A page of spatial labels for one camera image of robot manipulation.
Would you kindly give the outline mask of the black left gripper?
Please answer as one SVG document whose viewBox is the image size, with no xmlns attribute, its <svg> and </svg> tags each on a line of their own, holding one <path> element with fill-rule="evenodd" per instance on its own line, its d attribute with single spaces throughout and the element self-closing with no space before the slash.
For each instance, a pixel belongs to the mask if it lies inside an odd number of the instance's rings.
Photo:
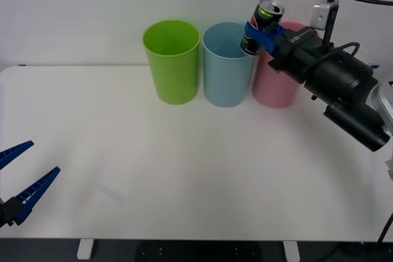
<svg viewBox="0 0 393 262">
<path fill-rule="evenodd" d="M 33 145 L 33 141 L 27 141 L 2 151 L 0 154 L 0 170 Z M 12 226 L 14 223 L 21 225 L 33 211 L 33 207 L 47 191 L 60 171 L 61 169 L 59 167 L 55 167 L 18 195 L 11 197 L 6 202 L 1 200 L 0 227 L 2 228 L 4 225 Z"/>
</svg>

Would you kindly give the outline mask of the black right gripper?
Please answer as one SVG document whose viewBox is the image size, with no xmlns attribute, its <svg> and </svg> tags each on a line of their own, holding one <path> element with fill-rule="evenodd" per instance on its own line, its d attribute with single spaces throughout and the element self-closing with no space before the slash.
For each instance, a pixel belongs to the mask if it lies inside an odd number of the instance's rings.
<svg viewBox="0 0 393 262">
<path fill-rule="evenodd" d="M 326 44 L 315 29 L 294 31 L 276 25 L 272 32 L 265 33 L 247 21 L 244 32 L 273 57 L 268 64 L 276 72 L 285 73 L 299 84 L 322 83 L 319 58 L 326 53 Z"/>
</svg>

